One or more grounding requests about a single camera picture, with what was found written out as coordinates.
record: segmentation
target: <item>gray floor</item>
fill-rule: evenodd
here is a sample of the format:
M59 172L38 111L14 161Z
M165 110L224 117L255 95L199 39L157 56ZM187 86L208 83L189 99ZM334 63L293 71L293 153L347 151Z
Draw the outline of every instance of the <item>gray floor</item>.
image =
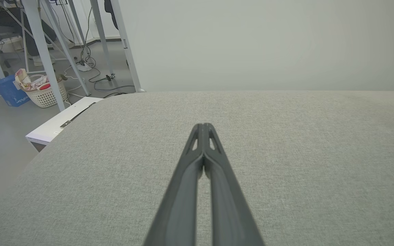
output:
M109 71L106 66L102 46L100 43L95 43L89 47L92 51L92 57L97 61L96 68L101 71L101 75L94 80L104 78L106 74L109 74ZM116 79L114 83L108 81L100 82L97 84L97 87L110 89L122 85L133 85L121 42L108 42L108 50L111 55ZM74 56L80 57L80 49L71 49L70 51ZM57 51L52 50L50 52L57 57L63 57ZM10 59L9 62L14 71L25 67L24 60ZM43 70L43 67L34 67L31 61L29 64L31 70ZM56 73L63 73L67 67L69 67L68 61L57 61L54 64ZM97 92L94 90L93 83L88 82L89 78L97 74L97 70L81 72L81 76L85 78L92 97L104 97L112 92L132 93L135 91L133 87L125 87L111 92ZM75 77L72 69L68 70L67 75ZM78 87L80 84L76 80L69 79L65 82L65 85L66 89L69 90ZM72 93L84 95L82 88L72 91ZM79 99L79 97L70 96L72 103ZM37 155L37 151L27 142L25 135L58 113L57 105L41 109L29 101L19 107L9 107L0 98L0 199L25 166Z

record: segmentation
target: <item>cardboard box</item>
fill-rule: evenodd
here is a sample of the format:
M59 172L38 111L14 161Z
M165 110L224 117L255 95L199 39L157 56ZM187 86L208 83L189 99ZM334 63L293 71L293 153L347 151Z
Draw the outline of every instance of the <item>cardboard box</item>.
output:
M30 101L27 94L14 81L14 75L0 79L0 94L9 106L19 107Z

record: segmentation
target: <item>textured tablecloth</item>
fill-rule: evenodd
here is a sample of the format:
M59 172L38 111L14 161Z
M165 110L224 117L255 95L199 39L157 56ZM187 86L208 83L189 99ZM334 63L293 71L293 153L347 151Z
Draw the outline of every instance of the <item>textured tablecloth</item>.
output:
M95 104L0 201L0 246L141 245L196 123L267 245L394 245L394 92L169 92ZM211 245L199 180L197 245Z

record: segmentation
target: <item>person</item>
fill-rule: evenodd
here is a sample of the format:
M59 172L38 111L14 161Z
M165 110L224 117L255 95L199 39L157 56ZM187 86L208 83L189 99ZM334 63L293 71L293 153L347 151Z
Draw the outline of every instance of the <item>person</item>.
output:
M8 8L8 10L16 17L16 19L21 22L21 9L18 7L15 8ZM24 26L25 28L31 32L30 24L28 23L27 16L25 15L24 12L22 12L24 15ZM13 18L2 8L0 8L0 26L8 26L12 27L16 30L16 33L19 33L19 36L22 36L22 27L15 21ZM50 39L59 47L61 47L61 44L57 40L57 36L55 31L42 20L42 28L45 34L47 34ZM28 33L25 33L25 45L27 47L28 54L31 56L33 59L34 65L35 66L42 66L42 60L40 59L39 56L39 51L37 50L36 47L36 42L34 41L33 37L31 37Z

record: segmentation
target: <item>plastic basket with holes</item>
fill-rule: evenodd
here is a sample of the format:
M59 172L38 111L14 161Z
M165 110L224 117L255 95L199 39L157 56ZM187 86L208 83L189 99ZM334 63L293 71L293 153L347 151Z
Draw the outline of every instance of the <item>plastic basket with holes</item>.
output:
M60 76L57 78L57 84L59 85L59 91L61 92L62 99L65 101L68 99L68 93L66 92L63 80L66 80L64 76ZM56 105L56 97L54 96L53 90L51 87L48 87L45 90L33 90L33 91L27 91L23 88L21 88L27 96L35 103L37 106L41 108L48 108L50 106Z

